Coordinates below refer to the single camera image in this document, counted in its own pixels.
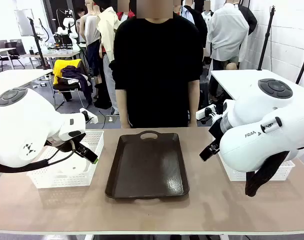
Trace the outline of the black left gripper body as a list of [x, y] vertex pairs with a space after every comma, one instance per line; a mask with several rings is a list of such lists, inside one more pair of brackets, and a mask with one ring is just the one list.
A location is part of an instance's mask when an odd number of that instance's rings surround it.
[[61, 145], [58, 146], [52, 145], [52, 146], [64, 153], [70, 152], [73, 149], [75, 149], [76, 152], [78, 153], [83, 153], [85, 151], [85, 146], [81, 143], [83, 138], [84, 136], [75, 136], [70, 140], [63, 142]]

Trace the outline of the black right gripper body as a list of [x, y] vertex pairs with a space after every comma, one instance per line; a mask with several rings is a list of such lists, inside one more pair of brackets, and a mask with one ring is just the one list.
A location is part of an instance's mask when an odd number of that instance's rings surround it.
[[221, 130], [221, 121], [221, 118], [217, 119], [209, 128], [209, 133], [214, 137], [214, 140], [210, 146], [220, 146], [221, 138], [224, 135], [223, 131]]

